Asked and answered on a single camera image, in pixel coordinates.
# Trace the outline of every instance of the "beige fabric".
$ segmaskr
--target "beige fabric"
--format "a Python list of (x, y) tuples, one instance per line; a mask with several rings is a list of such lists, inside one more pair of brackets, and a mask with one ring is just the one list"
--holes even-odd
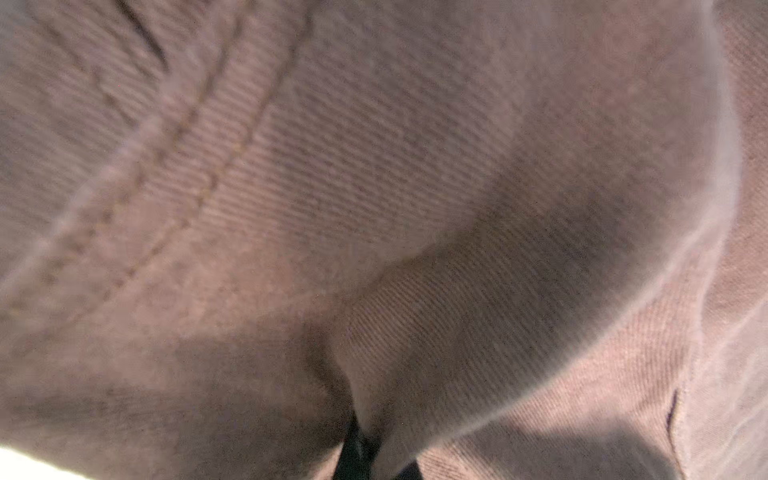
[(2, 28), (0, 443), (768, 475), (765, 2), (125, 4)]

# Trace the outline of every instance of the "black strap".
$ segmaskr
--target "black strap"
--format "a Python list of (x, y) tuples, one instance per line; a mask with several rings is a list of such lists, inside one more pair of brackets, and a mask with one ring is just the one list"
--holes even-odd
[[(352, 416), (349, 430), (341, 448), (341, 456), (333, 480), (370, 480), (371, 464), (376, 457), (378, 447), (363, 436), (357, 425), (357, 417)], [(422, 480), (422, 473), (416, 462), (405, 467), (393, 480)]]

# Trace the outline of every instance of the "fabric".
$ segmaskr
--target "fabric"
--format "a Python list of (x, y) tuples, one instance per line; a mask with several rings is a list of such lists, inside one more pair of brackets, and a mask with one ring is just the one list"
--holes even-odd
[(765, 1), (2, 12), (0, 444), (768, 478)]

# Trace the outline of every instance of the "ribbed fabric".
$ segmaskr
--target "ribbed fabric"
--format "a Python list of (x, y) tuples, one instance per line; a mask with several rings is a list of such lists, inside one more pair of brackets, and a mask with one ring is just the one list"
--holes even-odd
[(8, 9), (3, 445), (328, 479), (354, 412), (374, 480), (768, 475), (764, 2)]

